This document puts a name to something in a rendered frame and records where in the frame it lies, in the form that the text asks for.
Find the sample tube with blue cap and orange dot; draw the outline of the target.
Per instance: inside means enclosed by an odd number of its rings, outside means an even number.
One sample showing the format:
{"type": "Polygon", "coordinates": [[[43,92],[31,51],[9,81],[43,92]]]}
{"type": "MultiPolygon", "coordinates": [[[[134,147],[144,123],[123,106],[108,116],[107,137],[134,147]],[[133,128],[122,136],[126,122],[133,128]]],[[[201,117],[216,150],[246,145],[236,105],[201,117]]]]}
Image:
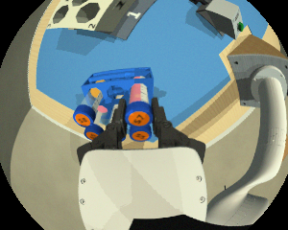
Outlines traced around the sample tube with blue cap and orange dot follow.
{"type": "Polygon", "coordinates": [[[153,110],[149,103],[148,89],[143,83],[135,83],[131,87],[125,120],[129,126],[137,128],[147,127],[153,121],[153,110]]]}

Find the blue bench mat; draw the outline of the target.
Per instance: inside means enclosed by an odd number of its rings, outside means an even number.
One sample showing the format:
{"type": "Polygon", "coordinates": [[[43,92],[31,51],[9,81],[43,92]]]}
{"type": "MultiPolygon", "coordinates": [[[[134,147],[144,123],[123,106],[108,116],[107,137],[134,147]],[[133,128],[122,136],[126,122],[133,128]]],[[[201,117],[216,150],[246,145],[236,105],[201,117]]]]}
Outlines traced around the blue bench mat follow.
{"type": "MultiPolygon", "coordinates": [[[[239,6],[252,35],[263,38],[268,22],[247,0],[239,6]]],[[[76,110],[81,86],[94,73],[151,67],[154,97],[177,127],[211,100],[229,81],[219,54],[233,38],[219,32],[189,0],[156,0],[127,40],[90,30],[46,29],[36,64],[36,89],[76,110]]]]}

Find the blue tube rack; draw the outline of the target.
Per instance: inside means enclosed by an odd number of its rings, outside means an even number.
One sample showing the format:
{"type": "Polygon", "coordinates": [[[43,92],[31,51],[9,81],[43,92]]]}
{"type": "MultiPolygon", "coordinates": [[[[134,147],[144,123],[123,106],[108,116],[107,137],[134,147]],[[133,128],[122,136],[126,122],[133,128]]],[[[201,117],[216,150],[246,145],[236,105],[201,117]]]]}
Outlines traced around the blue tube rack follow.
{"type": "Polygon", "coordinates": [[[121,99],[126,100],[127,106],[129,105],[130,88],[135,83],[143,83],[147,86],[149,103],[151,105],[151,100],[154,96],[154,77],[151,67],[117,69],[94,73],[84,82],[81,88],[84,96],[91,88],[97,88],[102,91],[103,98],[99,105],[108,110],[107,119],[109,119],[113,106],[119,104],[119,99],[115,99],[116,96],[124,95],[121,99]],[[134,79],[134,77],[145,78],[134,79]],[[106,81],[96,82],[101,80],[106,81]]]}

